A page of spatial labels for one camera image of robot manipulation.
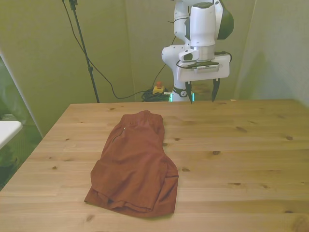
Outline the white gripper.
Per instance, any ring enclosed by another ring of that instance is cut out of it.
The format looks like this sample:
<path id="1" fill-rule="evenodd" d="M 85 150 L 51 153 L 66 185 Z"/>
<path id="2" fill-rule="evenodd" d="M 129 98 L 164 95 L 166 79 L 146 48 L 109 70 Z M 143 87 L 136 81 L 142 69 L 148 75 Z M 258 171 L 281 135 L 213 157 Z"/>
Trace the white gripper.
<path id="1" fill-rule="evenodd" d="M 182 62 L 176 63 L 176 77 L 179 82 L 185 82 L 186 92 L 190 103 L 193 103 L 192 84 L 193 81 L 213 79 L 212 102 L 215 101 L 220 79 L 227 78 L 230 74 L 230 54 L 220 54 L 215 59 L 206 62 Z"/>

